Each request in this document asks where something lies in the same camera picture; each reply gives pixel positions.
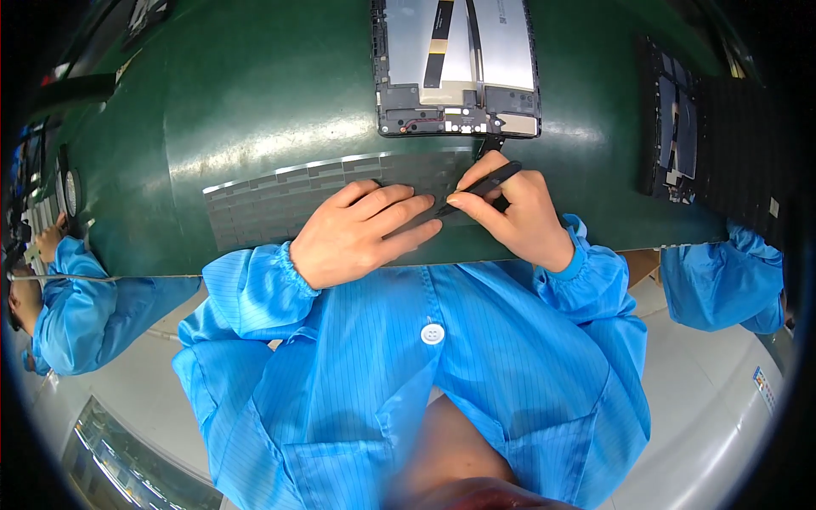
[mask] chin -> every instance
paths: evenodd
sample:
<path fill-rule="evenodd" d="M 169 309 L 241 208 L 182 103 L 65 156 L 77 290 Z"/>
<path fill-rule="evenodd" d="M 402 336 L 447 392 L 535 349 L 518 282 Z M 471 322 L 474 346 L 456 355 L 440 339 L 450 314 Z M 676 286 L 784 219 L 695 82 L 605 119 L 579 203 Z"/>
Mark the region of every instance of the chin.
<path fill-rule="evenodd" d="M 506 510 L 509 508 L 577 509 L 567 503 L 547 499 L 498 478 L 478 477 L 452 481 L 437 487 L 421 499 L 396 504 L 399 510 Z"/>

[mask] green workbench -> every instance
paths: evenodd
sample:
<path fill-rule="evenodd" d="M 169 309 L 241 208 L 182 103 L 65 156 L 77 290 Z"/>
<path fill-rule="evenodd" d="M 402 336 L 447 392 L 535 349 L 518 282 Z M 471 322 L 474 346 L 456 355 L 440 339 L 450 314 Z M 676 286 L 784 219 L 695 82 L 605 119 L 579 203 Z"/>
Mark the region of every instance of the green workbench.
<path fill-rule="evenodd" d="M 530 0 L 542 135 L 503 153 L 547 177 L 556 208 L 617 251 L 723 238 L 696 206 L 636 191 L 640 120 L 633 38 L 649 34 L 694 71 L 722 73 L 691 27 L 655 0 Z M 82 224 L 112 275 L 200 273 L 219 252 L 202 190 L 276 168 L 366 153 L 473 147 L 468 137 L 377 134 L 369 3 L 181 0 L 139 49 L 102 109 L 72 110 L 58 134 L 82 184 Z M 444 228 L 403 264 L 511 257 L 478 225 Z"/>

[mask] tablet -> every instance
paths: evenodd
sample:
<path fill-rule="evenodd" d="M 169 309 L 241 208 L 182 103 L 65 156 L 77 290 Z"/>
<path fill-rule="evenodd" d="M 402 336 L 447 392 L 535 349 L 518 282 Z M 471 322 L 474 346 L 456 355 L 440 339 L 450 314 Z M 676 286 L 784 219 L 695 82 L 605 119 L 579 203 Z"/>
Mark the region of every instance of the tablet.
<path fill-rule="evenodd" d="M 539 136 L 539 74 L 524 0 L 372 5 L 382 136 Z"/>

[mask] hand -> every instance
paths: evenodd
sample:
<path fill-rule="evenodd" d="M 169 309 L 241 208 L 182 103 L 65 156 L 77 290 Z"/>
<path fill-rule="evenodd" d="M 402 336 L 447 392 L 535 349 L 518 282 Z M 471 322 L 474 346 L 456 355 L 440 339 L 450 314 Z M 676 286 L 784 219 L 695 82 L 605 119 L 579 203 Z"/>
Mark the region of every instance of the hand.
<path fill-rule="evenodd" d="M 456 185 L 464 189 L 508 163 L 496 151 L 488 152 Z M 491 203 L 504 195 L 510 207 L 502 214 Z M 471 193 L 453 193 L 447 202 L 458 207 L 490 232 L 519 258 L 560 273 L 570 265 L 575 246 L 561 227 L 544 177 L 537 171 L 520 171 L 484 199 Z"/>
<path fill-rule="evenodd" d="M 414 197 L 410 186 L 353 182 L 314 211 L 289 257 L 313 289 L 357 280 L 437 235 L 442 222 L 430 220 L 383 240 L 432 205 L 433 196 Z"/>
<path fill-rule="evenodd" d="M 46 228 L 34 238 L 34 244 L 40 250 L 40 260 L 46 264 L 54 262 L 56 247 L 65 236 L 64 228 L 68 217 L 64 212 L 56 219 L 56 224 Z"/>

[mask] white button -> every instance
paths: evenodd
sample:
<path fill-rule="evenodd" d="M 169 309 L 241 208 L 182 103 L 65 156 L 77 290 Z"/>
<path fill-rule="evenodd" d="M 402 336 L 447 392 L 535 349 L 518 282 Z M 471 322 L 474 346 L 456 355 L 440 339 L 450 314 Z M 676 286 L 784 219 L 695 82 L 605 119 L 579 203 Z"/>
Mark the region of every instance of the white button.
<path fill-rule="evenodd" d="M 422 341 L 428 345 L 439 344 L 445 338 L 445 330 L 438 324 L 428 324 L 419 332 Z"/>

